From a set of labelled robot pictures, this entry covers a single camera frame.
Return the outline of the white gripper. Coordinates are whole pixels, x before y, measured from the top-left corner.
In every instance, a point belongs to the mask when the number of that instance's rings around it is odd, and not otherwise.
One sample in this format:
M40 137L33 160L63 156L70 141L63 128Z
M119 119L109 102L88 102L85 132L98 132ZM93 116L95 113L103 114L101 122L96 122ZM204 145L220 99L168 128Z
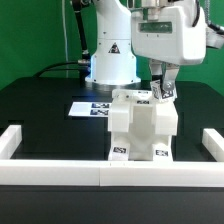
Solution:
M160 8L155 20L147 19L146 10L142 9L132 13L131 25L134 53L150 59L152 80L162 80L162 89L176 99L179 65L200 64L205 57L203 9L192 4L174 4ZM161 61L167 62L164 75Z

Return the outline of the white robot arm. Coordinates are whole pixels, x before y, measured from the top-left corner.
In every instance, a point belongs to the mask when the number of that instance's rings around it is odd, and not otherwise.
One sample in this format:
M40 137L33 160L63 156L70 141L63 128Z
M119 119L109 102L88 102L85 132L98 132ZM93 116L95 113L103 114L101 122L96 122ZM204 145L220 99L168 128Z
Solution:
M175 79L182 65L203 62L207 48L224 46L224 26L209 19L199 0L71 0L78 28L81 10L93 5L97 14L97 50L88 52L81 35L83 57L90 61L85 78L99 87L137 84L136 58L149 60L151 90L160 101L176 98Z

